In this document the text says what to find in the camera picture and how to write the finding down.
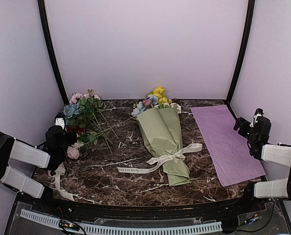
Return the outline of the white and red flower stem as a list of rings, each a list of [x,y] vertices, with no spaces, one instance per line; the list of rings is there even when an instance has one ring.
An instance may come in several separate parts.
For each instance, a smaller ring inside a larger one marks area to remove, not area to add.
[[[171,108],[174,108],[176,111],[177,111],[177,113],[178,114],[180,114],[181,112],[182,112],[182,107],[181,107],[181,105],[179,105],[179,104],[177,104],[177,103],[171,103],[170,104],[170,107]]]

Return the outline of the blue fake flower stem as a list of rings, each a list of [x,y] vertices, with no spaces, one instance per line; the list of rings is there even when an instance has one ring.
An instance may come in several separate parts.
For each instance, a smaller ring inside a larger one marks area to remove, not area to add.
[[[133,107],[133,111],[131,113],[132,117],[136,117],[137,115],[140,115],[141,113],[147,111],[148,109],[152,108],[154,105],[158,104],[158,97],[156,97],[153,94],[150,94],[147,96],[146,99],[143,99],[142,101],[136,102]]]

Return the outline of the peach and green wrapping paper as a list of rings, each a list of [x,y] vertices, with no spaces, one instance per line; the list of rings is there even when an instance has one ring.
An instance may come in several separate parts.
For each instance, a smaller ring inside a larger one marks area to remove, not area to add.
[[[179,114],[174,108],[150,108],[137,115],[145,147],[155,158],[171,155],[183,148]],[[165,162],[160,167],[170,186],[189,184],[190,171],[182,159]]]

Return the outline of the cream printed ribbon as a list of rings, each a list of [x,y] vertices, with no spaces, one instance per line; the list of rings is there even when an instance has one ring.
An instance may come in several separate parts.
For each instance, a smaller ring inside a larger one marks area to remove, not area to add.
[[[129,173],[129,174],[147,174],[156,171],[161,165],[165,162],[172,161],[174,159],[184,160],[186,153],[195,153],[202,150],[202,144],[200,143],[191,143],[188,146],[180,149],[178,152],[171,155],[163,155],[158,158],[151,158],[146,163],[149,165],[155,164],[152,168],[134,168],[134,167],[117,167],[118,172],[120,173]]]

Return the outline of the yellow fake flower stem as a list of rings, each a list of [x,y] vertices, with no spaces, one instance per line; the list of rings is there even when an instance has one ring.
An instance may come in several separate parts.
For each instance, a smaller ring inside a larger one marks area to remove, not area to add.
[[[163,109],[171,106],[172,100],[168,99],[165,94],[165,88],[158,86],[147,94],[147,99],[150,100],[152,107]]]

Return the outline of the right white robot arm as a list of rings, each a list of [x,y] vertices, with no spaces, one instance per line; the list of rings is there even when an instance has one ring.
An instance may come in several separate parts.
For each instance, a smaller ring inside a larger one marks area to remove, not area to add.
[[[252,157],[287,170],[278,179],[249,183],[239,201],[239,209],[250,212],[257,206],[258,199],[291,201],[291,145],[269,143],[271,121],[259,112],[256,112],[252,121],[237,118],[233,129],[246,138]]]

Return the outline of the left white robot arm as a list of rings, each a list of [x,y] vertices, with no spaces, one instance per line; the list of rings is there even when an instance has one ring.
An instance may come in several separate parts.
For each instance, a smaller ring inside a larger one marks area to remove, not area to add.
[[[52,199],[52,189],[10,165],[11,161],[15,161],[48,170],[61,196],[73,200],[71,194],[61,189],[60,180],[66,172],[64,161],[68,147],[77,141],[76,132],[67,132],[55,125],[47,130],[45,137],[46,141],[36,146],[0,131],[0,184],[39,199],[38,204],[45,212],[54,213],[58,203]]]

